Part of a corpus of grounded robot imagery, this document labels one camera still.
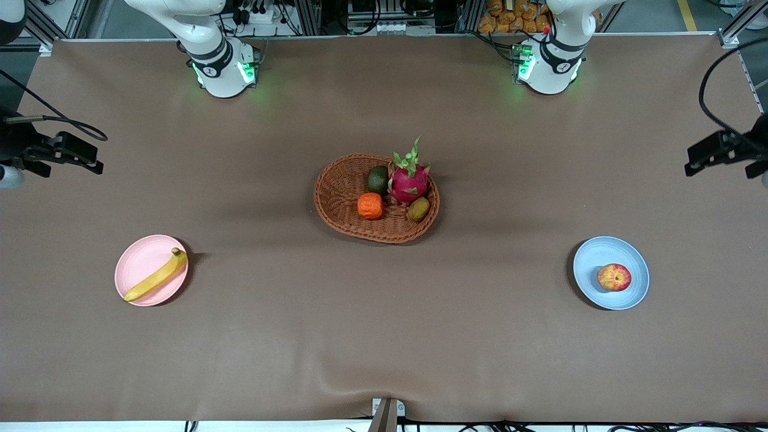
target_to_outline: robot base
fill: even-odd
[[[197,81],[217,98],[232,98],[246,88],[256,87],[260,51],[237,38],[227,38],[232,45],[232,60],[221,70],[221,75],[211,78],[195,68]]]
[[[532,39],[522,43],[522,49],[530,48],[530,52],[515,56],[522,60],[519,65],[512,66],[515,70],[515,78],[516,81],[528,85],[533,91],[543,95],[556,95],[568,88],[568,85],[576,79],[581,60],[565,73],[556,73],[546,61],[541,59],[540,45]]]

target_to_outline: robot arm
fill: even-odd
[[[555,15],[558,40],[569,45],[589,42],[597,23],[592,12],[603,6],[615,5],[623,0],[548,0],[547,5]]]
[[[197,80],[213,96],[231,98],[256,84],[258,62],[251,45],[225,38],[213,17],[224,0],[125,0],[161,23],[192,58]]]
[[[518,80],[545,95],[564,91],[576,79],[581,54],[594,34],[592,12],[622,1],[548,0],[554,15],[551,32],[543,39],[523,42],[526,54],[522,64],[516,66]]]

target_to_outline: fruit basket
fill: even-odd
[[[315,182],[314,192],[315,209],[323,221],[342,234],[379,243],[402,244],[424,234],[440,209],[440,194],[431,177],[425,195],[429,212],[420,222],[409,220],[407,206],[389,195],[384,197],[384,215],[380,219],[369,221],[357,213],[357,198],[368,191],[368,172],[391,161],[386,156],[354,154],[325,167]]]

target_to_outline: apple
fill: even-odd
[[[598,283],[608,291],[624,291],[632,283],[632,275],[621,264],[609,264],[598,271]]]

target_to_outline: banana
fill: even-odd
[[[163,267],[158,271],[150,274],[146,279],[128,290],[123,296],[123,300],[135,301],[142,298],[155,289],[165,285],[184,269],[184,265],[187,264],[187,252],[184,252],[179,248],[173,248],[170,252],[172,253],[170,260],[163,264]]]

